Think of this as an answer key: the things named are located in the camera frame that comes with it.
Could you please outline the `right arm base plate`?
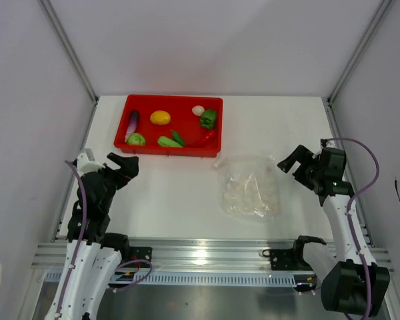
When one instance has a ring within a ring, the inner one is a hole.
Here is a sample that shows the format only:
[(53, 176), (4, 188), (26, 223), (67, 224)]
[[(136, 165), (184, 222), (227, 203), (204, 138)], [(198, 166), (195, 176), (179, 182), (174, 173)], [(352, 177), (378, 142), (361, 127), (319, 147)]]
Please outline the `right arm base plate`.
[(268, 258), (274, 271), (312, 271), (302, 258), (300, 249), (264, 249), (262, 257)]

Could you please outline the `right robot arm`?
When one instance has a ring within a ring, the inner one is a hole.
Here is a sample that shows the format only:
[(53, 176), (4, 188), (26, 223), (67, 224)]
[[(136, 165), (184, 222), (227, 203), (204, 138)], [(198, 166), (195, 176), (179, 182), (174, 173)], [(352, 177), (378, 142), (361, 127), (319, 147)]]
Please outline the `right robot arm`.
[(335, 252), (319, 237), (300, 235), (290, 249), (272, 249), (273, 270), (313, 271), (321, 282), (321, 301), (325, 310), (370, 319), (379, 312), (390, 283), (389, 270), (378, 266), (364, 239), (356, 200), (350, 182), (344, 180), (346, 153), (321, 140), (321, 150), (313, 153), (303, 145), (278, 168), (288, 173), (299, 167), (294, 179), (313, 191), (328, 218)]

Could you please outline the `clear zip top bag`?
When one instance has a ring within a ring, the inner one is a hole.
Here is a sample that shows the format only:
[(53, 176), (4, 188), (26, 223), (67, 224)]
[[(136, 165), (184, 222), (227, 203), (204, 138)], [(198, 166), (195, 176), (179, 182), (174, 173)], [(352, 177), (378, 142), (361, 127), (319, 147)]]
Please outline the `clear zip top bag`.
[(260, 221), (281, 214), (281, 197), (274, 158), (230, 155), (215, 164), (222, 211), (234, 218)]

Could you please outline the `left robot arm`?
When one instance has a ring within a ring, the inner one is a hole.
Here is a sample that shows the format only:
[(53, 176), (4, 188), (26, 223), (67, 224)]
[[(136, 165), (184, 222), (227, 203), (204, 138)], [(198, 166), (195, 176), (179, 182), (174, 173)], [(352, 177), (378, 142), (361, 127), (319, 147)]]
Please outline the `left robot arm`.
[(117, 267), (131, 260), (126, 235), (109, 233), (109, 210), (116, 192), (139, 174), (137, 156), (107, 155), (112, 169), (84, 149), (67, 162), (77, 183), (77, 200), (67, 226), (63, 271), (46, 319), (95, 319)]

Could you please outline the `green bell pepper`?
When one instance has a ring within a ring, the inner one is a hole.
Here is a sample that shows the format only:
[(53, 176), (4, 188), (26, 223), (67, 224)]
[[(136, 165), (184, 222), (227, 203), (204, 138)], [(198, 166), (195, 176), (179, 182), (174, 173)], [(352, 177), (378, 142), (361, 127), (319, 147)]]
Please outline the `green bell pepper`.
[(205, 110), (200, 117), (200, 126), (204, 129), (212, 130), (217, 122), (217, 112), (214, 109)]

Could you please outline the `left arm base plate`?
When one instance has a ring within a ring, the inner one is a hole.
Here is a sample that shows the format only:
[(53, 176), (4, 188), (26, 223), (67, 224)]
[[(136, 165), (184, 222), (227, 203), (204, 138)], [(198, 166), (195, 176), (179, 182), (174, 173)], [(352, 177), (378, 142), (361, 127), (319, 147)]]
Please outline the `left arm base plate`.
[(124, 254), (121, 264), (125, 264), (125, 267), (144, 269), (149, 268), (149, 264), (142, 262), (142, 260), (151, 261), (153, 256), (152, 247), (131, 247), (129, 252)]

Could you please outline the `round green cabbage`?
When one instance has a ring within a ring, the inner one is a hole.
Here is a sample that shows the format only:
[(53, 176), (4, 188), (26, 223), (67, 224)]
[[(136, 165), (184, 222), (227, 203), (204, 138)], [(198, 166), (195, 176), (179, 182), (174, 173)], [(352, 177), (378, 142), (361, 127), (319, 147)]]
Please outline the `round green cabbage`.
[(134, 132), (126, 138), (125, 143), (128, 145), (145, 146), (146, 139), (142, 134)]

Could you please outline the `yellow lemon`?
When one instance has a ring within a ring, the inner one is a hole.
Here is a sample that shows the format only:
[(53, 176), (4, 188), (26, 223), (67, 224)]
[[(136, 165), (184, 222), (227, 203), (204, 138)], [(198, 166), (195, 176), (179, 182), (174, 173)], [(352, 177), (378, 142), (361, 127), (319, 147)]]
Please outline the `yellow lemon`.
[(171, 115), (166, 111), (157, 110), (151, 114), (150, 122), (158, 126), (167, 125), (171, 122)]

